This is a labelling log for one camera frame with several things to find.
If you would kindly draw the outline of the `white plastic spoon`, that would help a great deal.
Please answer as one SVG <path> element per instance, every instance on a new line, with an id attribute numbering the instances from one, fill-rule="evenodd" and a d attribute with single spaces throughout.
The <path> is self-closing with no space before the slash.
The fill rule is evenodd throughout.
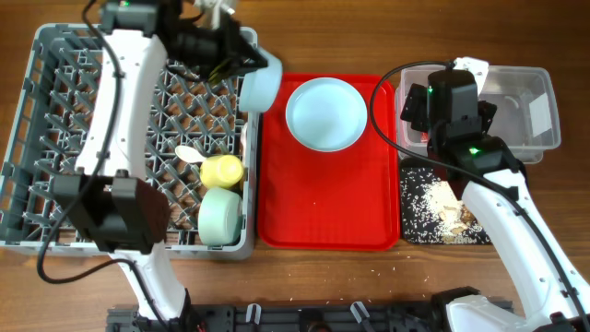
<path id="1" fill-rule="evenodd" d="M 188 164 L 204 162 L 207 159 L 199 150 L 189 146 L 177 146 L 174 153 L 180 160 Z"/>

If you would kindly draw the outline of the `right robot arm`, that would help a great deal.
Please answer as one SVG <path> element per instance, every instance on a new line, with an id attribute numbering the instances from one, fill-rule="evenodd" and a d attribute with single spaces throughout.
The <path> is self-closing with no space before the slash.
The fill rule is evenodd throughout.
<path id="1" fill-rule="evenodd" d="M 428 117 L 425 161 L 449 182 L 489 236 L 525 311 L 518 316 L 482 295 L 444 306 L 450 331 L 586 331 L 589 284 L 557 243 L 527 189 L 519 161 L 490 136 L 491 106 L 474 75 L 443 69 L 419 88 Z"/>

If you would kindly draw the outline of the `yellow plastic cup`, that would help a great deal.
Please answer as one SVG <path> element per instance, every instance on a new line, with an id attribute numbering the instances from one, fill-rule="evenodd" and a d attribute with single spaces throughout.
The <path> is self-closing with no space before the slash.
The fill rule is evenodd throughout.
<path id="1" fill-rule="evenodd" d="M 239 158 L 234 155 L 218 155 L 207 158 L 200 167 L 200 180 L 207 188 L 231 188 L 244 175 Z"/>

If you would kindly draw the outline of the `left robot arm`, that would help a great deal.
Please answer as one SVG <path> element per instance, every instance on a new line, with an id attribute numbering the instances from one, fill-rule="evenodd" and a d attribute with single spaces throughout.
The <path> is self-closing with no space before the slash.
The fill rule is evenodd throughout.
<path id="1" fill-rule="evenodd" d="M 195 68 L 196 82 L 253 73 L 269 58 L 243 36 L 231 1 L 201 1 L 206 18 L 183 17 L 179 1 L 108 1 L 100 25 L 102 65 L 87 140 L 70 174 L 53 182 L 62 220 L 109 256 L 138 300 L 144 331 L 196 331 L 202 321 L 177 279 L 165 240 L 167 197 L 147 183 L 148 118 L 159 75 L 169 61 Z"/>

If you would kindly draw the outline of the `white plastic fork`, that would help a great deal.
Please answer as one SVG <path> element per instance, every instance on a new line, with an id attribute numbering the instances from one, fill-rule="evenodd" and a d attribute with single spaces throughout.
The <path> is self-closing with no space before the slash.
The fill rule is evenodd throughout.
<path id="1" fill-rule="evenodd" d="M 248 142 L 248 124 L 245 124 L 242 127 L 240 133 L 240 155 L 242 158 L 242 163 L 246 163 L 246 155 L 247 155 L 247 142 Z"/>

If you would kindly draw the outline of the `light blue plate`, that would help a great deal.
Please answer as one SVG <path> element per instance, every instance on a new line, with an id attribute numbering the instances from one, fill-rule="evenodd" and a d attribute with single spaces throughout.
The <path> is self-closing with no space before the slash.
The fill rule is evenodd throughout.
<path id="1" fill-rule="evenodd" d="M 306 148 L 337 152 L 354 145 L 363 135 L 368 110 L 351 84 L 334 77 L 319 77 L 292 92 L 285 118 L 292 136 Z"/>

